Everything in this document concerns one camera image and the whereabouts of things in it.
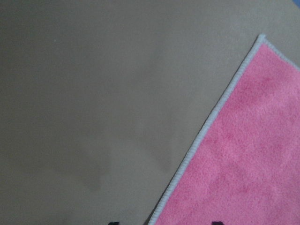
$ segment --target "pink cloth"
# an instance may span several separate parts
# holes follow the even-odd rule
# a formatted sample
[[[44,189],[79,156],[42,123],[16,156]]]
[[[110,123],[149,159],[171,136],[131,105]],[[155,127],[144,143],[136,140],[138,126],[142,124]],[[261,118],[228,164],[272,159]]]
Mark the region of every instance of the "pink cloth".
[[[300,224],[300,71],[262,44],[156,225]]]

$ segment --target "blue object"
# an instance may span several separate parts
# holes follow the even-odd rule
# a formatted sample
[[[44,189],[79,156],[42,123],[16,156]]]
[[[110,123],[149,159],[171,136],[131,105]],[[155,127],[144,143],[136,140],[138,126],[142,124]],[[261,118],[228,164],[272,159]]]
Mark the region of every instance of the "blue object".
[[[300,0],[292,0],[300,8]]]

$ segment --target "white trim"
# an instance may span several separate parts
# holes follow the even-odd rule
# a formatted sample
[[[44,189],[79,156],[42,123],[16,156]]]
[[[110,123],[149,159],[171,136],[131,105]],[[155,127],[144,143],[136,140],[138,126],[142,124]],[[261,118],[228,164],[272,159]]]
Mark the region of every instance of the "white trim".
[[[164,207],[165,207],[165,205],[166,205],[169,197],[173,193],[173,191],[176,188],[178,182],[180,181],[183,173],[185,172],[185,170],[186,170],[189,162],[191,161],[191,159],[193,158],[194,154],[196,153],[196,151],[198,149],[198,146],[200,145],[201,141],[205,137],[207,131],[210,128],[210,126],[212,125],[212,123],[214,122],[214,120],[216,119],[216,117],[218,116],[218,113],[220,112],[220,110],[224,106],[225,102],[227,101],[227,99],[231,95],[233,89],[235,88],[235,85],[239,81],[240,77],[243,75],[245,69],[247,68],[247,66],[249,65],[249,63],[252,61],[253,57],[256,55],[257,51],[259,50],[260,46],[263,43],[265,43],[266,45],[268,45],[268,47],[270,47],[272,50],[274,50],[274,52],[279,57],[281,57],[283,60],[285,60],[286,62],[290,63],[291,65],[293,65],[298,70],[300,70],[299,67],[297,67],[293,62],[291,62],[289,59],[287,59],[279,50],[277,50],[265,38],[264,34],[260,34],[257,37],[257,39],[256,39],[255,43],[253,44],[250,52],[247,54],[246,58],[244,59],[244,61],[240,65],[239,69],[234,74],[232,80],[230,81],[229,85],[227,86],[226,90],[224,91],[222,97],[219,99],[218,103],[216,104],[216,106],[211,111],[210,115],[208,116],[207,120],[205,121],[204,125],[202,126],[200,132],[196,136],[193,144],[191,145],[190,149],[187,151],[187,153],[186,153],[184,159],[182,160],[182,162],[181,162],[181,164],[180,164],[177,172],[173,176],[173,178],[172,178],[169,186],[167,187],[167,189],[166,189],[165,193],[163,194],[161,200],[159,201],[159,203],[158,203],[155,211],[153,212],[148,225],[154,225],[156,223],[156,221],[157,221],[159,215],[161,214],[161,212],[163,211],[163,209],[164,209]]]

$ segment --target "table surface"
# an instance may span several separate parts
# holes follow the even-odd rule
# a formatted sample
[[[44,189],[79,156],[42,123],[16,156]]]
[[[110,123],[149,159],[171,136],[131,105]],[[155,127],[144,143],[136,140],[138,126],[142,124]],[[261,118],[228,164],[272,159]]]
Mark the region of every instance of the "table surface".
[[[300,65],[292,0],[0,10],[3,225],[142,225],[257,35]]]

